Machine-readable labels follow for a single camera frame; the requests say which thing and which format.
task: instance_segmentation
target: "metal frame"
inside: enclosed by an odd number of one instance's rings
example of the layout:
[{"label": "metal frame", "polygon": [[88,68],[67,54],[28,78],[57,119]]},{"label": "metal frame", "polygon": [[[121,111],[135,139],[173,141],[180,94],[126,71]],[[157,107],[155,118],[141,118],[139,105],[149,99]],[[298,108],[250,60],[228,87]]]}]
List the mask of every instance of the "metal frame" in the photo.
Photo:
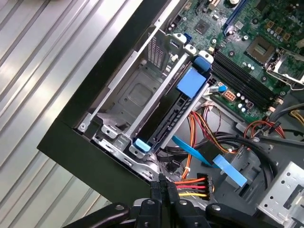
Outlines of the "metal frame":
[{"label": "metal frame", "polygon": [[94,102],[100,88],[166,4],[163,0],[143,0],[38,145],[44,154],[110,201],[118,200],[131,205],[135,199],[149,194],[149,185],[73,128]]},{"label": "metal frame", "polygon": [[304,170],[290,162],[273,181],[271,188],[266,191],[258,209],[284,227],[293,227],[294,219],[303,223],[304,191],[294,196],[294,200],[290,202],[290,208],[284,206],[298,185],[304,188]]}]

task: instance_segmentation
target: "chip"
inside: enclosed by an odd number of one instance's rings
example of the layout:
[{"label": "chip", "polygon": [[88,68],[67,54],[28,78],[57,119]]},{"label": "chip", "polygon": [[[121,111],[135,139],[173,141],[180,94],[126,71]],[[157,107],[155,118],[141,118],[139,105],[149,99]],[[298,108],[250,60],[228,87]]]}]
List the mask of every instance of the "chip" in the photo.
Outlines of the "chip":
[{"label": "chip", "polygon": [[290,39],[291,35],[289,33],[285,33],[284,36],[283,36],[283,39],[285,41],[288,41]]},{"label": "chip", "polygon": [[204,35],[209,28],[210,25],[207,22],[205,22],[204,20],[199,20],[199,22],[194,27],[194,30],[200,33],[201,35]]},{"label": "chip", "polygon": [[241,30],[244,27],[244,24],[238,20],[235,24],[235,27]]},{"label": "chip", "polygon": [[246,53],[261,64],[265,64],[272,56],[275,47],[272,46],[263,37],[256,37],[251,45],[247,48]]},{"label": "chip", "polygon": [[269,21],[266,27],[271,29],[274,25],[275,23],[273,21]]},{"label": "chip", "polygon": [[256,9],[260,12],[262,12],[265,7],[267,6],[267,1],[265,0],[260,0],[260,2],[258,3],[258,5],[256,6]]},{"label": "chip", "polygon": [[277,27],[275,33],[279,35],[282,31],[283,29],[281,27]]}]

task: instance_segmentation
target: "sheet metal panel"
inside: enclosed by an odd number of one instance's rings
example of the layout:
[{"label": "sheet metal panel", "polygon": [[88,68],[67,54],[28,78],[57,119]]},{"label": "sheet metal panel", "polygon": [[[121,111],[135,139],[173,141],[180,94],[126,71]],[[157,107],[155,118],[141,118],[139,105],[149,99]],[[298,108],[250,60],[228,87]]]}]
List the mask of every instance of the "sheet metal panel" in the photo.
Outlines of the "sheet metal panel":
[{"label": "sheet metal panel", "polygon": [[0,1],[0,228],[60,227],[106,203],[36,148],[141,2]]}]

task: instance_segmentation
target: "blue drive release tab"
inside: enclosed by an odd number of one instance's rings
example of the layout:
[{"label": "blue drive release tab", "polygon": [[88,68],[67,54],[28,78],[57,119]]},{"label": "blue drive release tab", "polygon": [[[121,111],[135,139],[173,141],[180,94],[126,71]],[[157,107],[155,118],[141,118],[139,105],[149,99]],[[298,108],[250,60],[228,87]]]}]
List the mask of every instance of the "blue drive release tab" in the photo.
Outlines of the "blue drive release tab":
[{"label": "blue drive release tab", "polygon": [[206,78],[191,67],[176,88],[190,99],[193,99],[205,82]]},{"label": "blue drive release tab", "polygon": [[134,142],[134,145],[140,149],[142,152],[149,152],[149,150],[151,149],[151,147],[149,145],[147,145],[145,142],[143,142],[140,139],[136,139],[136,141]]}]

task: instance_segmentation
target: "metal bracket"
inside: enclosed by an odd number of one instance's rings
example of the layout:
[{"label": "metal bracket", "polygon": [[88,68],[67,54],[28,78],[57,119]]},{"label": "metal bracket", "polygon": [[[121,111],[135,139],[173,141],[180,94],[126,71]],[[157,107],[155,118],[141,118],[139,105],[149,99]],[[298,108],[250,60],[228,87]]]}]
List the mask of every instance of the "metal bracket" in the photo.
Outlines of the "metal bracket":
[{"label": "metal bracket", "polygon": [[98,145],[100,145],[105,150],[107,150],[108,152],[110,152],[118,160],[128,165],[131,169],[136,171],[138,174],[142,175],[148,181],[157,180],[158,175],[160,173],[160,168],[154,162],[145,161],[144,163],[139,163],[134,159],[130,158],[130,156],[125,154],[123,151],[117,149],[115,146],[113,146],[110,142],[108,142],[105,139],[99,141],[98,139],[93,137],[93,141]]},{"label": "metal bracket", "polygon": [[275,178],[258,209],[285,228],[294,227],[293,218],[304,215],[304,170],[290,162]]}]

